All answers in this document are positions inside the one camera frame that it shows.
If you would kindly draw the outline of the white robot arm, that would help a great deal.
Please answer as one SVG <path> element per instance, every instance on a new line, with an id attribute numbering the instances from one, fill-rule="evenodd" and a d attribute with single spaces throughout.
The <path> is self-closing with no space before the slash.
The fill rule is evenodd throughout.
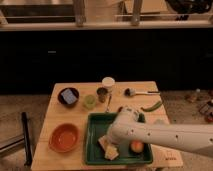
<path id="1" fill-rule="evenodd" d="M 149 124 L 139 122 L 140 112 L 124 106 L 110 124 L 106 139 L 117 145 L 123 140 L 140 140 L 213 158 L 213 125 Z"/>

